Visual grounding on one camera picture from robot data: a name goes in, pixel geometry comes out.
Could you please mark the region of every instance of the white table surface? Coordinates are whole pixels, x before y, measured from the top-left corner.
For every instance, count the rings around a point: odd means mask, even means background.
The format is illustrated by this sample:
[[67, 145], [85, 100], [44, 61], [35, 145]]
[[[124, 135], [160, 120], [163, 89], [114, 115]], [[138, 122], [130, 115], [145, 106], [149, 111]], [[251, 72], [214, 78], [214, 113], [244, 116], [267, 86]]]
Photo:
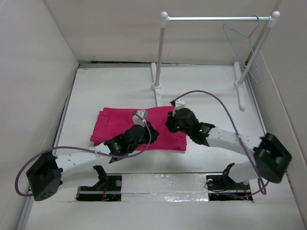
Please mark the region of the white table surface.
[[[240, 133], [262, 136], [253, 100], [245, 90], [247, 108], [240, 111], [233, 82], [232, 66], [164, 66], [161, 72], [163, 105], [169, 105], [184, 92], [206, 90], [225, 103]], [[104, 107], [155, 107], [151, 84], [149, 66], [78, 69], [58, 145], [92, 147], [89, 138], [97, 115]], [[214, 98], [196, 93], [184, 100], [200, 121], [233, 131], [225, 111]], [[58, 150], [57, 154], [71, 152]], [[148, 181], [144, 180], [143, 173], [178, 173], [175, 178], [182, 181], [185, 173], [221, 172], [231, 162], [246, 160], [243, 155], [199, 146], [188, 139], [186, 153], [147, 151], [136, 158], [103, 167], [107, 173], [135, 173], [133, 183], [126, 181], [125, 186], [130, 191], [138, 181]], [[87, 175], [88, 180], [97, 180], [95, 173]], [[198, 184], [192, 183], [187, 189], [194, 191], [194, 186]], [[251, 188], [257, 190], [255, 180], [251, 181]], [[106, 203], [77, 202], [74, 200], [76, 188], [70, 188], [45, 201], [34, 202], [25, 229], [305, 229], [287, 178], [280, 184], [270, 184], [267, 190], [266, 196], [255, 195], [253, 203], [205, 199], [196, 202], [154, 199], [156, 202], [153, 202], [144, 197]]]

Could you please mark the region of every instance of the rack post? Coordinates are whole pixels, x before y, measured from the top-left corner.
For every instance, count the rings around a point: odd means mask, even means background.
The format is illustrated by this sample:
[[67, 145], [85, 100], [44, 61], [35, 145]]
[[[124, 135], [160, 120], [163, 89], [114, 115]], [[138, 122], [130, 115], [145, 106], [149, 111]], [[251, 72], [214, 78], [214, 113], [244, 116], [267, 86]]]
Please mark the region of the rack post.
[[[263, 33], [259, 43], [255, 48], [255, 56], [259, 53], [262, 44], [264, 43], [266, 37], [268, 36], [271, 28], [274, 26], [277, 18], [280, 16], [278, 11], [274, 11], [271, 16], [268, 17], [169, 17], [167, 12], [161, 13], [161, 26], [160, 26], [160, 38], [159, 38], [159, 48], [158, 48], [158, 61], [157, 64], [152, 63], [152, 77], [153, 84], [152, 89], [154, 90], [157, 106], [162, 106], [162, 97], [161, 97], [161, 83], [160, 83], [160, 74], [161, 74], [161, 63], [162, 63], [162, 51], [163, 51], [163, 43], [165, 36], [165, 28], [167, 22], [179, 22], [179, 21], [223, 21], [223, 22], [268, 22], [267, 29]], [[251, 57], [247, 64], [247, 68], [250, 68], [254, 61], [254, 58]], [[241, 73], [240, 66], [238, 62], [234, 63], [234, 73], [235, 73], [235, 83], [234, 87], [237, 91], [239, 108], [245, 109], [245, 99], [244, 99], [244, 79], [248, 73], [248, 69], [245, 69], [243, 73]]]
[[[255, 50], [254, 50], [254, 54], [255, 57], [257, 57], [257, 54], [259, 53], [265, 39], [268, 37], [269, 32], [271, 30], [271, 28], [274, 26], [274, 24], [276, 23], [277, 18], [280, 16], [280, 13], [278, 11], [274, 11], [267, 23], [267, 28], [265, 30], [265, 32], [262, 34], [260, 41], [258, 42]], [[236, 92], [237, 92], [237, 96], [238, 96], [238, 103], [239, 103], [239, 108], [244, 110], [246, 108], [246, 104], [245, 104], [245, 99], [244, 99], [244, 79], [248, 74], [248, 70], [250, 69], [251, 65], [254, 62], [254, 57], [251, 56], [251, 58], [248, 61], [248, 64], [246, 65], [245, 70], [243, 71], [243, 73], [241, 73], [240, 67], [239, 67], [239, 63], [235, 62], [234, 63], [234, 73], [235, 73], [235, 83], [234, 83], [234, 87], [236, 88]]]

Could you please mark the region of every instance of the folded cloth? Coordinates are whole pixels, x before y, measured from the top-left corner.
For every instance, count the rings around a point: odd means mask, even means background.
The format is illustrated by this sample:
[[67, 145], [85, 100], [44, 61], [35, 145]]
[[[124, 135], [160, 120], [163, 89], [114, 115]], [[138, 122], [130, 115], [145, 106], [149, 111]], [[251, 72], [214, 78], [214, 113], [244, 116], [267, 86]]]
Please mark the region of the folded cloth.
[[[186, 135], [182, 132], [170, 133], [165, 126], [167, 113], [173, 111], [173, 109], [172, 106], [146, 109], [148, 111], [146, 120], [160, 133], [157, 141], [151, 144], [148, 150], [185, 151], [187, 149]], [[134, 125], [132, 113], [137, 111], [138, 109], [104, 108], [103, 111], [99, 112], [90, 141], [94, 142], [94, 146], [96, 146], [125, 133], [127, 129]], [[141, 145], [138, 150], [144, 149], [145, 146]]]

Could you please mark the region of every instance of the wire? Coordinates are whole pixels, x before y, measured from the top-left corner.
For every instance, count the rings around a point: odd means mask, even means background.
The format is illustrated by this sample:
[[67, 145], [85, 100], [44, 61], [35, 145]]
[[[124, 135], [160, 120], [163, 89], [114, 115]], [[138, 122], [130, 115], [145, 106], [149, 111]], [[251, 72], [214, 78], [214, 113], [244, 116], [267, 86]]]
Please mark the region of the wire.
[[[257, 26], [255, 27], [255, 29], [254, 29], [249, 35], [244, 35], [244, 34], [242, 34], [241, 32], [239, 32], [239, 31], [237, 31], [237, 30], [231, 28], [229, 25], [227, 25], [227, 24], [225, 24], [225, 23], [223, 24], [223, 31], [224, 31], [224, 33], [225, 33], [225, 35], [226, 35], [226, 37], [227, 37], [227, 40], [229, 41], [229, 43], [231, 44], [232, 48], [234, 49], [235, 53], [236, 53], [237, 56], [241, 59], [241, 61], [243, 62], [245, 68], [248, 70], [248, 72], [250, 73], [250, 75], [252, 76], [252, 78], [255, 80], [255, 82], [256, 82], [257, 84], [261, 84], [261, 83], [262, 83], [262, 76], [261, 76], [260, 71], [258, 70], [258, 64], [257, 64], [257, 60], [256, 60], [256, 55], [255, 55], [255, 53], [254, 53], [254, 48], [253, 48], [253, 46], [252, 46], [252, 44], [251, 44], [251, 37], [252, 37], [252, 35], [254, 34], [254, 32], [256, 31], [256, 29], [257, 29], [257, 28], [259, 27], [259, 25], [260, 25], [259, 17], [258, 17], [257, 15], [254, 15], [254, 17], [257, 17], [258, 24], [257, 24]], [[251, 53], [252, 53], [253, 58], [254, 58], [254, 61], [255, 61], [255, 70], [257, 71], [257, 73], [258, 73], [258, 75], [259, 75], [260, 81], [257, 81], [257, 80], [256, 80], [256, 78], [254, 77], [254, 75], [250, 72], [249, 68], [245, 65], [245, 60], [243, 60], [243, 58], [242, 58], [241, 55], [239, 54], [239, 52], [238, 52], [238, 50], [236, 49], [234, 43], [232, 42], [232, 40], [230, 39], [228, 33], [226, 32], [225, 27], [227, 27], [230, 31], [232, 30], [232, 31], [236, 32], [237, 34], [239, 34], [239, 35], [241, 35], [241, 36], [243, 36], [243, 37], [245, 37], [245, 38], [248, 38], [249, 47], [250, 47], [250, 49], [251, 49]]]
[[240, 185], [241, 185], [241, 187], [244, 189], [244, 191], [245, 191], [245, 195], [248, 195], [248, 193], [247, 193], [247, 191], [246, 191], [245, 186], [244, 186], [243, 184], [240, 184]]
[[[140, 117], [137, 113], [133, 113], [133, 115], [136, 115], [139, 119], [141, 120], [144, 120], [142, 117]], [[19, 188], [18, 188], [18, 181], [19, 181], [19, 178], [22, 174], [22, 172], [24, 171], [24, 169], [32, 162], [34, 161], [37, 157], [40, 157], [41, 155], [47, 153], [47, 152], [51, 152], [53, 150], [59, 150], [59, 149], [67, 149], [67, 150], [79, 150], [79, 151], [83, 151], [83, 152], [89, 152], [89, 153], [93, 153], [93, 154], [98, 154], [98, 155], [102, 155], [102, 156], [105, 156], [105, 157], [113, 157], [113, 158], [119, 158], [119, 159], [125, 159], [125, 158], [131, 158], [131, 157], [136, 157], [136, 156], [139, 156], [140, 154], [142, 154], [143, 152], [145, 152], [151, 141], [152, 141], [152, 134], [150, 132], [150, 129], [147, 125], [146, 122], [144, 122], [145, 124], [145, 127], [147, 128], [148, 130], [148, 133], [149, 133], [149, 141], [146, 145], [146, 147], [141, 150], [140, 152], [138, 153], [135, 153], [133, 155], [130, 155], [130, 156], [115, 156], [115, 155], [110, 155], [110, 154], [107, 154], [107, 153], [102, 153], [102, 152], [96, 152], [94, 150], [91, 150], [91, 149], [84, 149], [84, 148], [79, 148], [79, 147], [73, 147], [73, 146], [57, 146], [57, 147], [52, 147], [52, 148], [49, 148], [49, 149], [46, 149], [38, 154], [36, 154], [34, 157], [32, 157], [30, 160], [28, 160], [24, 165], [23, 167], [19, 170], [19, 172], [17, 173], [17, 176], [16, 176], [16, 179], [15, 179], [15, 191], [18, 195], [20, 196], [24, 196], [24, 197], [28, 197], [28, 196], [33, 196], [33, 194], [24, 194], [22, 193]]]
[[110, 181], [108, 181], [106, 184], [106, 188], [104, 189], [104, 194], [102, 195], [101, 201], [103, 201], [103, 199], [106, 197], [106, 191], [107, 191], [107, 188], [109, 187], [109, 184], [110, 184]]
[[[243, 150], [244, 150], [246, 156], [248, 157], [248, 160], [250, 161], [250, 164], [252, 165], [252, 167], [254, 168], [254, 170], [255, 170], [255, 172], [256, 172], [256, 174], [257, 174], [257, 176], [258, 176], [258, 186], [259, 186], [259, 190], [256, 191], [254, 194], [257, 194], [257, 193], [259, 193], [259, 192], [261, 192], [261, 193], [264, 194], [264, 195], [267, 194], [266, 186], [268, 185], [269, 182], [267, 182], [266, 184], [264, 184], [263, 179], [262, 179], [262, 177], [261, 177], [261, 174], [260, 174], [259, 170], [257, 169], [257, 167], [256, 167], [256, 165], [255, 165], [255, 163], [254, 163], [254, 161], [252, 160], [251, 156], [249, 155], [248, 149], [246, 148], [246, 146], [245, 146], [245, 144], [244, 144], [242, 138], [241, 138], [240, 135], [239, 135], [238, 129], [237, 129], [235, 123], [234, 123], [234, 120], [233, 120], [232, 116], [230, 115], [229, 111], [227, 110], [225, 104], [221, 101], [221, 99], [219, 99], [217, 96], [215, 96], [214, 94], [212, 94], [212, 93], [210, 93], [210, 92], [207, 92], [207, 91], [203, 91], [203, 90], [192, 90], [192, 91], [189, 91], [189, 92], [186, 92], [186, 93], [180, 95], [179, 97], [177, 97], [177, 98], [174, 99], [173, 101], [176, 101], [176, 100], [178, 100], [179, 98], [181, 98], [181, 97], [183, 97], [183, 96], [185, 96], [185, 95], [187, 95], [187, 94], [194, 93], [194, 92], [201, 92], [201, 93], [205, 93], [205, 94], [207, 94], [207, 95], [210, 95], [211, 97], [215, 98], [215, 99], [222, 105], [222, 107], [225, 109], [225, 111], [226, 111], [226, 113], [227, 113], [227, 115], [228, 115], [228, 117], [229, 117], [229, 119], [230, 119], [230, 122], [231, 122], [231, 124], [232, 124], [232, 126], [233, 126], [233, 128], [234, 128], [234, 130], [235, 130], [235, 133], [236, 133], [236, 136], [237, 136], [237, 138], [238, 138], [238, 140], [239, 140], [239, 142], [240, 142], [240, 145], [242, 146], [242, 148], [243, 148]], [[225, 196], [228, 195], [228, 193], [219, 193], [219, 194], [220, 194], [220, 195], [225, 195]]]
[[205, 186], [204, 186], [206, 189], [208, 189], [208, 191], [211, 191], [211, 192], [214, 192], [214, 193], [221, 193], [221, 192], [225, 192], [227, 190], [229, 190], [229, 188], [225, 189], [225, 190], [211, 190], [208, 188], [208, 182], [205, 183]]

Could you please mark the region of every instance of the white enclosure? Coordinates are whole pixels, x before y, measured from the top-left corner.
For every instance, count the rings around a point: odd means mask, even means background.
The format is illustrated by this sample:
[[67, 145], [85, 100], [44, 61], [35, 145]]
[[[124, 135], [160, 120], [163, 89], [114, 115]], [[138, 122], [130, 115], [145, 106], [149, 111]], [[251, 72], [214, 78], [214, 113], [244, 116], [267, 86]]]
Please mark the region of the white enclosure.
[[[59, 146], [90, 148], [92, 143], [89, 142], [89, 137], [93, 132], [97, 114], [103, 107], [155, 107], [154, 92], [151, 89], [153, 81], [150, 64], [137, 65], [137, 67], [133, 65], [116, 67], [115, 65], [113, 68], [111, 65], [98, 69], [90, 67], [95, 67], [95, 64], [78, 69], [63, 127], [58, 134], [57, 145]], [[161, 78], [163, 106], [169, 105], [174, 97], [185, 91], [193, 89], [210, 91], [225, 103], [240, 133], [250, 136], [263, 135], [264, 131], [249, 88], [244, 92], [247, 99], [245, 111], [242, 112], [238, 108], [236, 90], [233, 87], [235, 78], [233, 66], [167, 65], [162, 67], [162, 75], [164, 76]], [[187, 75], [190, 75], [193, 80], [188, 79]], [[124, 79], [129, 79], [125, 85], [117, 84]], [[102, 91], [102, 85], [107, 85], [108, 88]], [[191, 94], [184, 100], [200, 121], [233, 131], [227, 114], [214, 98], [202, 94]], [[74, 151], [57, 150], [59, 155], [68, 153], [74, 153]], [[50, 199], [34, 202], [32, 208], [27, 211], [26, 216], [29, 216], [29, 220], [25, 218], [24, 227], [27, 230], [35, 230], [44, 226], [44, 229], [51, 230], [58, 226], [58, 222], [50, 220], [60, 219], [64, 229], [72, 226], [74, 229], [91, 226], [91, 229], [104, 227], [141, 230], [146, 227], [147, 229], [176, 230], [188, 229], [190, 226], [193, 229], [218, 230], [227, 226], [230, 230], [236, 230], [239, 212], [240, 218], [249, 220], [247, 223], [243, 222], [241, 229], [245, 229], [244, 226], [250, 226], [247, 229], [259, 229], [257, 224], [259, 222], [261, 222], [261, 229], [282, 229], [285, 226], [287, 228], [293, 226], [298, 230], [304, 229], [286, 177], [280, 184], [270, 184], [266, 196], [255, 195], [253, 202], [208, 202], [208, 195], [202, 182], [206, 176], [204, 173], [221, 172], [229, 163], [240, 163], [246, 159], [246, 156], [225, 149], [197, 145], [190, 139], [188, 139], [185, 153], [146, 151], [136, 158], [103, 165], [107, 173], [123, 173], [121, 202], [111, 202], [106, 205], [105, 203], [99, 205], [92, 202], [71, 202], [75, 200], [78, 185], [85, 182], [88, 184], [89, 181], [95, 184], [97, 175], [93, 169], [89, 169], [73, 177], [75, 188], [61, 190]], [[159, 174], [150, 177], [146, 176], [147, 173]], [[257, 180], [250, 182], [252, 191], [257, 191]], [[129, 210], [133, 210], [131, 216], [127, 215]], [[185, 215], [179, 218], [183, 210]], [[142, 215], [141, 218], [135, 215], [146, 212], [151, 214]], [[199, 212], [203, 212], [204, 215], [202, 218], [195, 219], [199, 216]], [[226, 213], [228, 213], [228, 219], [217, 224], [221, 218], [220, 215], [225, 216]], [[122, 216], [123, 220], [113, 223], [114, 215]], [[78, 221], [80, 216], [83, 219], [82, 224]]]
[[[304, 229], [307, 189], [301, 178], [307, 176], [307, 33], [300, 19], [306, 6], [303, 0], [0, 0], [0, 229]], [[162, 105], [188, 90], [215, 93], [226, 103], [240, 132], [262, 135], [266, 129], [285, 145], [293, 156], [288, 177], [269, 185], [266, 196], [254, 196], [254, 203], [208, 202], [207, 191], [200, 186], [206, 174], [220, 172], [231, 161], [242, 162], [245, 157], [188, 140], [186, 153], [148, 151], [131, 161], [108, 165], [108, 173], [124, 173], [123, 202], [73, 202], [75, 188], [43, 202], [19, 197], [14, 179], [21, 166], [54, 141], [91, 147], [89, 137], [103, 107], [156, 106], [150, 63], [157, 62], [162, 11], [173, 17], [281, 12], [258, 56], [263, 84], [245, 81], [244, 111], [238, 107], [230, 66], [239, 59], [222, 31], [222, 22], [174, 22], [167, 27], [163, 62], [187, 65], [163, 65], [159, 93]], [[229, 24], [244, 34], [255, 26]], [[255, 32], [253, 42], [260, 40], [264, 25]], [[249, 59], [248, 41], [230, 35], [242, 57]], [[85, 60], [148, 64], [78, 69], [78, 61]], [[203, 122], [232, 130], [215, 100], [199, 94], [185, 100]], [[83, 174], [87, 182], [96, 180], [91, 173]], [[162, 186], [166, 179], [175, 186]], [[148, 190], [140, 186], [144, 181], [149, 182]], [[25, 176], [19, 187], [27, 191]], [[257, 190], [257, 182], [251, 182], [251, 189]], [[190, 196], [190, 202], [164, 196], [181, 190], [184, 193], [178, 197]], [[156, 196], [141, 195], [150, 192]], [[123, 218], [115, 222], [119, 211]]]

